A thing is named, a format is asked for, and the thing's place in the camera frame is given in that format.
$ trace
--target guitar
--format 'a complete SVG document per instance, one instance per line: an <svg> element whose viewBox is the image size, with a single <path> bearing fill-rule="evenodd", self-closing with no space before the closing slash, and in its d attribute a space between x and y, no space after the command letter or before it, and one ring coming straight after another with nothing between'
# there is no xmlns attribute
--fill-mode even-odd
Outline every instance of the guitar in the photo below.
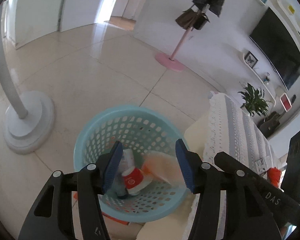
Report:
<svg viewBox="0 0 300 240"><path fill-rule="evenodd" d="M297 96L293 95L291 104L293 104L296 99ZM257 124L257 127L266 138L270 137L274 133L275 129L280 125L279 120L285 113L286 112L284 112L283 114L278 114L276 111L274 111Z"/></svg>

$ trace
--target potted plant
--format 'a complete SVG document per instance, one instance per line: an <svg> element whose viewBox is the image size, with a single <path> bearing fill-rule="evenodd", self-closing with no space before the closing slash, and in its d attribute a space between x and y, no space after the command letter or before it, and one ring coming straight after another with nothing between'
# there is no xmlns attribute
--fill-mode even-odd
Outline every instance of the potted plant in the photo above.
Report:
<svg viewBox="0 0 300 240"><path fill-rule="evenodd" d="M260 90L255 89L249 83L247 87L244 88L244 90L244 92L238 92L242 94L241 97L245 100L245 103L241 106L241 108L245 108L251 116L254 116L255 114L259 116L266 116L268 104L267 101L263 99L265 91L261 88Z"/></svg>

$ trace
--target white round base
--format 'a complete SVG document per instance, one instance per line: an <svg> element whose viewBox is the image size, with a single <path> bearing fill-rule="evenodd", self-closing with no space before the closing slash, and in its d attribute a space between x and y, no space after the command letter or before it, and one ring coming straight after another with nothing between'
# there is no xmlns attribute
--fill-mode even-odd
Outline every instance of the white round base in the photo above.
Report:
<svg viewBox="0 0 300 240"><path fill-rule="evenodd" d="M28 115L20 119L10 105L6 111L4 138L12 151L27 154L48 138L54 122L54 106L52 100L39 91L24 92L20 98Z"/></svg>

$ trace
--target striped tablecloth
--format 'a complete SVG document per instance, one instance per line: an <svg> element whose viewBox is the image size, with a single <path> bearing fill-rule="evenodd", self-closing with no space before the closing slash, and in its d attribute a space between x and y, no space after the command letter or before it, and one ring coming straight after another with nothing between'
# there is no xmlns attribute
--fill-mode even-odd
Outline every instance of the striped tablecloth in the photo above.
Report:
<svg viewBox="0 0 300 240"><path fill-rule="evenodd" d="M214 164L218 152L226 152L256 172L255 161L270 156L274 167L271 146L263 134L226 94L218 93L210 99L209 136L203 152L203 161ZM199 200L197 194L182 240L190 234ZM219 226L216 240L223 238L226 219L226 193L221 192Z"/></svg>

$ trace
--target wooden floor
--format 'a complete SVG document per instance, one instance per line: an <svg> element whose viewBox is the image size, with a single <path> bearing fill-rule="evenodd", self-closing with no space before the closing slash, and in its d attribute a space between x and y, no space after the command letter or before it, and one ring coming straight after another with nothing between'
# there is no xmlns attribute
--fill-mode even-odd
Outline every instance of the wooden floor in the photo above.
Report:
<svg viewBox="0 0 300 240"><path fill-rule="evenodd" d="M132 31L134 28L134 25L136 24L136 21L129 20L123 17L110 17L110 21L106 21L106 23L110 23L112 25L115 25L119 28L123 28L127 31Z"/></svg>

